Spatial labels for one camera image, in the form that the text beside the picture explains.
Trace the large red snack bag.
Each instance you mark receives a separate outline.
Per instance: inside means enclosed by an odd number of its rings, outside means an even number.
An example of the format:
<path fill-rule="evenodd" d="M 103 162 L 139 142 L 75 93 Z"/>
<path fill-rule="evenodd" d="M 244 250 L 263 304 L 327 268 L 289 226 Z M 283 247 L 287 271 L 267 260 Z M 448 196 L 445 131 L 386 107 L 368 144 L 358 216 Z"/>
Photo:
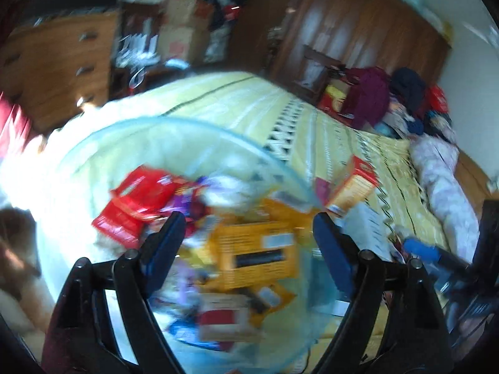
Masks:
<path fill-rule="evenodd" d="M 110 192 L 92 226 L 125 249 L 137 249 L 145 225 L 167 213 L 163 208 L 186 183 L 181 176 L 141 165 Z"/>

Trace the white printed box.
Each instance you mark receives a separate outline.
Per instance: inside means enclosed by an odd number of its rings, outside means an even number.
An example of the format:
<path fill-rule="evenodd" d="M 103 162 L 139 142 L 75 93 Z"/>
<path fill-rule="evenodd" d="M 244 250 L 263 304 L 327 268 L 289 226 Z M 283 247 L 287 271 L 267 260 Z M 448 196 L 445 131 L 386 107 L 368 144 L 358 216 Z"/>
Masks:
<path fill-rule="evenodd" d="M 384 261 L 392 260 L 381 217 L 365 203 L 355 205 L 345 214 L 342 232 L 352 238 L 360 251 L 370 250 Z"/>

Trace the orange red tea box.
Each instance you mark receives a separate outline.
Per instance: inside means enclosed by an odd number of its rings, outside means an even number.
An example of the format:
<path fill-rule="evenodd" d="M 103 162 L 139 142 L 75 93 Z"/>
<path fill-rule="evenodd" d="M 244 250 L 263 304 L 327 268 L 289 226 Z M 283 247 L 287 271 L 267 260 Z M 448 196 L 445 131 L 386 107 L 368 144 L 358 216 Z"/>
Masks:
<path fill-rule="evenodd" d="M 356 204 L 365 201 L 377 187 L 378 178 L 373 166 L 358 156 L 351 156 L 333 181 L 325 208 L 336 215 L 345 215 Z"/>

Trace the white pink quilt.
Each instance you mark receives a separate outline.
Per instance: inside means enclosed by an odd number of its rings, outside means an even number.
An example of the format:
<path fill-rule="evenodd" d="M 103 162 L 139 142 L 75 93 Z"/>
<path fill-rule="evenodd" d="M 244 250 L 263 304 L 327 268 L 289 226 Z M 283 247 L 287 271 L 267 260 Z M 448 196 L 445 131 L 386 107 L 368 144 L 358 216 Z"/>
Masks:
<path fill-rule="evenodd" d="M 454 176 L 458 148 L 440 138 L 423 135 L 411 141 L 409 153 L 430 210 L 441 222 L 451 251 L 472 262 L 480 235 L 479 221 Z"/>

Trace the yellow patterned bedspread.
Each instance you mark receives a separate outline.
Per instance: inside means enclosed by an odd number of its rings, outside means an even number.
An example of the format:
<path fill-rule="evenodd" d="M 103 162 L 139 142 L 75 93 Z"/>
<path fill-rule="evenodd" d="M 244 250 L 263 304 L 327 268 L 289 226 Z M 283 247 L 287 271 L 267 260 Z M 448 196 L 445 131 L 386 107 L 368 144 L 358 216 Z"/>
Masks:
<path fill-rule="evenodd" d="M 448 245 L 410 159 L 409 141 L 347 127 L 277 85 L 245 72 L 212 73 L 110 101 L 77 116 L 48 140 L 51 208 L 37 244 L 50 292 L 79 257 L 105 262 L 124 247 L 92 221 L 111 191 L 145 165 L 216 183 L 221 211 L 242 213 L 266 194 L 317 204 L 316 182 L 335 181 L 351 157 L 370 163 L 379 186 L 366 199 L 385 237 L 402 226 Z"/>

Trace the orange printed snack bag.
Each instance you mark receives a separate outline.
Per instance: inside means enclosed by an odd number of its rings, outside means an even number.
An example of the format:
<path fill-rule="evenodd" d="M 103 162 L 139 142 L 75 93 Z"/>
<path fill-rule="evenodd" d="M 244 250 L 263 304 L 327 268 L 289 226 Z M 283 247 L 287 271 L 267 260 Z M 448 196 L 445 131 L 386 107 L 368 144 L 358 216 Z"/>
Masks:
<path fill-rule="evenodd" d="M 214 288 L 231 291 L 298 276 L 298 248 L 286 221 L 216 226 L 207 242 Z"/>

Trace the clear plastic basin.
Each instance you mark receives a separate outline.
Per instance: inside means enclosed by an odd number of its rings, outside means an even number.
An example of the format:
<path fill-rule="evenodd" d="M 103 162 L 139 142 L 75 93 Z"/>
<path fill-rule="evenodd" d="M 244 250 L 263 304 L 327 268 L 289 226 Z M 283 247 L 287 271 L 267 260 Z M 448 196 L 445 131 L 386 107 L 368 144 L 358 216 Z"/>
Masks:
<path fill-rule="evenodd" d="M 52 160 L 46 148 L 40 202 L 33 208 L 38 228 L 40 215 L 51 208 Z M 124 248 L 105 262 L 79 257 L 71 265 L 54 295 L 42 358 L 47 372 L 278 373 L 321 337 L 336 289 L 312 237 L 319 201 L 295 203 L 273 192 L 242 213 L 221 211 L 209 199 L 215 182 L 181 177 L 187 183 L 163 208 L 167 213 L 145 225 L 139 248 Z M 185 237 L 162 288 L 146 299 L 140 248 L 173 212 L 186 219 Z M 215 289 L 207 242 L 216 226 L 268 221 L 293 227 L 298 276 Z"/>

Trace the wooden headboard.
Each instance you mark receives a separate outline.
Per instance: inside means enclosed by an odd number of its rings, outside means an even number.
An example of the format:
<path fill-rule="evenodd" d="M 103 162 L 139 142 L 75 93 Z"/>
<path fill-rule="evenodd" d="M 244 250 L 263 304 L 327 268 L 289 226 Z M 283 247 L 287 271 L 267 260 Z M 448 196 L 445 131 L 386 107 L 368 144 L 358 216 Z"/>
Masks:
<path fill-rule="evenodd" d="M 487 187 L 488 176 L 483 170 L 462 150 L 459 151 L 458 163 L 454 176 L 470 202 L 474 213 L 481 219 L 484 201 L 498 200 L 498 192 L 492 193 Z"/>

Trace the person in red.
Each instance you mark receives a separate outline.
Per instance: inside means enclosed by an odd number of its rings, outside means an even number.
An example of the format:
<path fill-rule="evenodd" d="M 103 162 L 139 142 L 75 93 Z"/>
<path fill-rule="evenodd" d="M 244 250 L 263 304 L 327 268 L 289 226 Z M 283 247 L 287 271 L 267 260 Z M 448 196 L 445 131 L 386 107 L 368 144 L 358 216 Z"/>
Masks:
<path fill-rule="evenodd" d="M 1 98 L 1 159 L 23 153 L 31 121 L 17 104 Z M 53 301 L 36 255 L 36 224 L 31 214 L 1 196 L 1 306 L 13 305 L 16 329 L 46 332 Z"/>

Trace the purple jacket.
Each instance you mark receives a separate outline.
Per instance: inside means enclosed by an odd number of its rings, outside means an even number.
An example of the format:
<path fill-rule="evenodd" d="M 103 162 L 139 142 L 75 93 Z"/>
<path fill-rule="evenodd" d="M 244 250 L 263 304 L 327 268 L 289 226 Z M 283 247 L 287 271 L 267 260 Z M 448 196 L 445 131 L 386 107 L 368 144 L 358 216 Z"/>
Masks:
<path fill-rule="evenodd" d="M 362 129 L 367 123 L 374 127 L 390 103 L 389 75 L 378 67 L 348 69 L 345 75 L 351 85 L 341 114 L 352 116 L 352 128 Z"/>

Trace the wooden chair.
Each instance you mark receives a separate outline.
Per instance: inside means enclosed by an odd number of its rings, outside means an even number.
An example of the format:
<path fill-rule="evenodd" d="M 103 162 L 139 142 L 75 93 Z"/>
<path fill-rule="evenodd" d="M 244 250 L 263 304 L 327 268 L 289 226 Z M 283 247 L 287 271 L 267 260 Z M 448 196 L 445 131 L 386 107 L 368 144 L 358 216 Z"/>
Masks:
<path fill-rule="evenodd" d="M 346 71 L 341 61 L 304 45 L 302 68 L 296 84 L 298 90 L 310 101 L 321 98 L 332 79 L 340 79 Z"/>

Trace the white wifi router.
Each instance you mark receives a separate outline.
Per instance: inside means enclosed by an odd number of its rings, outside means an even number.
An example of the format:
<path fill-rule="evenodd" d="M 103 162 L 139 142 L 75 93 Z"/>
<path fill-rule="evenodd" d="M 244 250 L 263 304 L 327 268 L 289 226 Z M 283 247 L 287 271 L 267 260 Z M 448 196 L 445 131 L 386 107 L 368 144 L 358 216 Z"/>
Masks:
<path fill-rule="evenodd" d="M 132 34 L 121 38 L 115 57 L 118 68 L 149 67 L 160 63 L 158 35 Z"/>

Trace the wooden drawer dresser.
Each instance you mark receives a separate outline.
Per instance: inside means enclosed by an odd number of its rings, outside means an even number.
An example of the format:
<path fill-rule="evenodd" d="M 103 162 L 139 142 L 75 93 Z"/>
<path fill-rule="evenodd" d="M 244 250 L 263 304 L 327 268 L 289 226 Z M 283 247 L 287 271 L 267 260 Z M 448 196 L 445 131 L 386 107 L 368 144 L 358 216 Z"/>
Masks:
<path fill-rule="evenodd" d="M 118 13 L 59 17 L 14 30 L 1 48 L 1 92 L 37 132 L 51 132 L 109 96 Z"/>

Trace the stacked cardboard boxes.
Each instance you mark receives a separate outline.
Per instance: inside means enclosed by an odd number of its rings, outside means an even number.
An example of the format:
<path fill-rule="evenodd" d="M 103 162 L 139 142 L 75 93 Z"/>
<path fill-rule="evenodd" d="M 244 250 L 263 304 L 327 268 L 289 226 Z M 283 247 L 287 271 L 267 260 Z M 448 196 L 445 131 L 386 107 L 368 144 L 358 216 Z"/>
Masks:
<path fill-rule="evenodd" d="M 203 63 L 213 13 L 213 6 L 205 0 L 165 0 L 157 41 L 157 53 L 162 60 L 178 58 L 194 65 Z"/>

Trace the brown wooden wardrobe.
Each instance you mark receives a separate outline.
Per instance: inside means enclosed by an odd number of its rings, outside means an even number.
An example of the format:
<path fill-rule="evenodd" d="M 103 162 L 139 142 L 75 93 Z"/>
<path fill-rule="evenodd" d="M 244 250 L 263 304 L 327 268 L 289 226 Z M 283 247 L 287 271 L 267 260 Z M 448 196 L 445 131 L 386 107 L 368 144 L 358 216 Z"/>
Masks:
<path fill-rule="evenodd" d="M 291 89 L 310 62 L 306 48 L 348 68 L 409 68 L 438 80 L 446 39 L 401 0 L 248 0 L 228 45 L 229 69 L 264 74 Z"/>

